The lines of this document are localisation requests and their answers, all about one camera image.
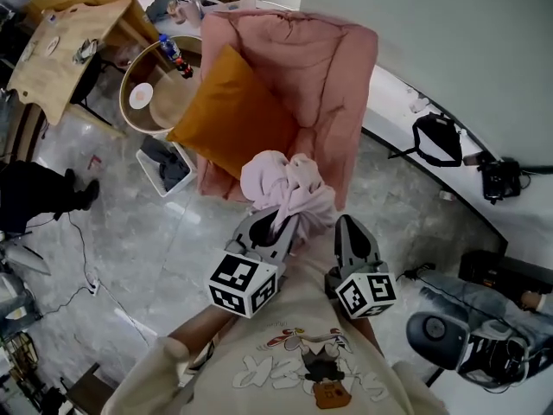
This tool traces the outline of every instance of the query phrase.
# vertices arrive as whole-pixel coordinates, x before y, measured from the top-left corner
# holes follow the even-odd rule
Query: white basket
[[[167,191],[165,190],[165,185],[163,184],[163,180],[159,175],[159,163],[152,160],[142,150],[137,151],[137,160],[142,166],[142,169],[144,169],[144,172],[146,173],[149,180],[154,185],[154,188],[156,188],[157,193],[162,198],[165,198],[170,194],[174,194],[182,190],[187,184],[189,184],[194,178],[196,178],[198,170],[192,158],[190,158],[190,156],[187,154],[184,148],[180,146],[178,143],[172,143],[172,142],[166,141],[165,135],[162,135],[161,137],[157,136],[155,137],[155,139],[164,142],[168,147],[173,146],[177,150],[179,155],[182,157],[182,159],[184,160],[184,163],[186,163],[186,165],[190,169],[190,172],[188,173],[187,176],[185,176],[182,180],[176,183],[172,189]]]

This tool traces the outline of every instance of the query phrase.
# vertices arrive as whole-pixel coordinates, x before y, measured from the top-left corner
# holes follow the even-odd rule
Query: marble floor
[[[135,158],[143,135],[127,127],[118,111],[120,76],[103,76],[89,98],[91,106],[126,130],[126,139],[66,117],[41,140],[35,160],[63,173],[74,168],[83,182],[97,177],[101,195],[89,212],[72,220],[83,231],[86,270],[105,286],[96,297],[83,290],[59,312],[29,329],[48,383],[78,379],[94,362],[100,376],[116,384],[145,353],[156,334],[164,335],[204,308],[206,262],[246,216],[245,205],[207,198],[189,185],[162,199]],[[92,156],[101,163],[88,169]],[[346,212],[377,237],[383,259],[399,273],[423,261],[454,271],[473,249],[497,250],[498,238],[458,201],[440,200],[440,187],[418,169],[363,136]],[[31,223],[49,220],[44,214]],[[36,295],[42,313],[56,309],[85,284],[79,233],[67,215],[35,227],[26,244],[48,262],[51,277],[19,271]],[[328,235],[329,253],[332,238]],[[407,345],[405,322],[424,306],[417,286],[402,279],[400,303],[372,319],[389,362],[405,359],[422,376],[432,368]],[[142,334],[124,312],[132,316]]]

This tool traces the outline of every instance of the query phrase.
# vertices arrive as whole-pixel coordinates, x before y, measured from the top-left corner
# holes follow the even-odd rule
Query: sneaker
[[[84,211],[90,210],[94,201],[100,195],[100,183],[98,180],[92,180],[85,189],[86,203],[82,208]]]
[[[405,275],[405,277],[409,280],[416,280],[418,279],[418,273],[420,271],[435,271],[435,264],[424,263],[424,265],[418,266],[415,269],[409,269],[408,271],[405,271],[403,275]]]
[[[77,181],[77,176],[75,175],[74,170],[66,169],[66,174],[64,175],[64,177],[72,187],[75,186],[75,182]]]

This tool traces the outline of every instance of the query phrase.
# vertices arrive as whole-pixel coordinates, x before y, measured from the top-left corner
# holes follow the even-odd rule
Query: jeans
[[[32,304],[34,302],[33,295],[30,291],[25,290],[21,279],[15,275],[6,273],[2,274],[2,276],[6,277],[14,286],[16,292],[19,293],[17,297],[0,303],[0,336],[6,341],[17,332],[21,332],[22,330],[28,328],[36,321],[36,318],[34,310],[32,309]],[[21,307],[25,307],[25,310],[27,311],[26,316],[23,316],[17,320],[6,318],[6,316],[8,316],[11,312]]]
[[[553,338],[553,317],[521,310],[513,301],[494,289],[447,277],[436,271],[420,271],[418,277],[426,286],[422,294],[444,313],[465,321],[471,330],[476,330],[492,318],[500,318],[526,338],[531,351],[539,350]]]

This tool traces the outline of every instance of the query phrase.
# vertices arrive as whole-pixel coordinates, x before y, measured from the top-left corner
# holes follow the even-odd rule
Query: person
[[[64,212],[89,210],[99,196],[93,180],[84,191],[75,192],[75,173],[61,176],[37,163],[14,162],[0,170],[0,230],[24,233],[27,222],[38,214],[52,212],[58,220]]]
[[[368,319],[348,320],[328,300],[335,259],[313,249],[287,263],[282,289],[252,319],[209,306],[157,339],[103,415],[448,413],[407,363],[387,364]],[[187,383],[188,367],[199,372]]]
[[[0,273],[0,276],[10,283],[17,294],[16,297],[0,302],[0,337],[6,342],[41,317],[35,307],[33,294],[25,288],[22,280],[17,275],[4,272]],[[9,314],[20,308],[26,310],[26,315],[17,319],[7,318]]]
[[[507,322],[523,335],[530,343],[531,354],[553,342],[553,304],[546,296],[525,292],[520,298],[523,307],[520,309],[497,290],[446,276],[430,263],[406,271],[404,275],[423,283],[424,296],[444,313],[465,321],[471,330],[495,318]]]

